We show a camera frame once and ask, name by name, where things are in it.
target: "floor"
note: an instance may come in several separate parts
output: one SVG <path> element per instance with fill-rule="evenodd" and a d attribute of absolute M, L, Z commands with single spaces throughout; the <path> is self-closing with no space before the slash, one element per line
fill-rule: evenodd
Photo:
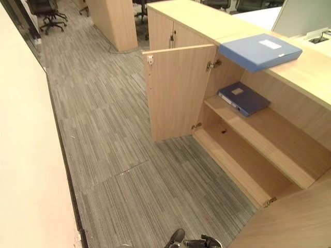
<path fill-rule="evenodd" d="M 179 227 L 227 247 L 253 204 L 192 137 L 152 141 L 141 49 L 114 51 L 74 3 L 58 4 L 68 26 L 42 34 L 41 61 L 89 247 L 163 247 Z"/>

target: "wooden shelf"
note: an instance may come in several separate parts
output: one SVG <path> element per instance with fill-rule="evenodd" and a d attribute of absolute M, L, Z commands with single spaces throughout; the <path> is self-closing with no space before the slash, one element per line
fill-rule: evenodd
<path fill-rule="evenodd" d="M 292 183 L 224 123 L 201 128 L 193 136 L 256 207 Z"/>
<path fill-rule="evenodd" d="M 218 96 L 205 103 L 300 188 L 331 167 L 330 151 L 270 108 L 246 118 Z"/>

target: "reception desk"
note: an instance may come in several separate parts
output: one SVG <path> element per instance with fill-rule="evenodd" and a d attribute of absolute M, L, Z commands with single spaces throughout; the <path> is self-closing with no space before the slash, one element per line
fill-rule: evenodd
<path fill-rule="evenodd" d="M 253 217 L 233 247 L 300 247 L 302 242 L 316 247 L 307 230 L 327 245 L 330 181 L 318 190 L 313 185 L 331 168 L 331 58 L 194 1 L 149 4 L 148 20 L 151 51 L 143 53 L 143 62 L 153 139 L 193 135 L 252 203 L 267 211 L 263 218 Z M 217 52 L 224 42 L 262 33 L 301 47 L 302 55 L 251 73 Z M 240 115 L 217 96 L 238 81 L 271 105 L 248 118 Z M 298 206 L 291 206 L 297 199 Z M 311 229 L 317 220 L 325 225 Z"/>

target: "wooden partition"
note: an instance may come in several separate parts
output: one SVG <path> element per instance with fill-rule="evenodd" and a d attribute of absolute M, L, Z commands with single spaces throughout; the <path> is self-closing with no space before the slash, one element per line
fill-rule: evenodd
<path fill-rule="evenodd" d="M 119 50 L 138 47 L 131 0 L 87 0 L 94 24 Z"/>

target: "cream wall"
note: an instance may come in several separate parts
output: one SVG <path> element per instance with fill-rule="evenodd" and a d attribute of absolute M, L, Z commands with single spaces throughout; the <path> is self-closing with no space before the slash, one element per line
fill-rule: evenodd
<path fill-rule="evenodd" d="M 0 36 L 0 247 L 79 247 L 46 74 L 1 4 Z"/>

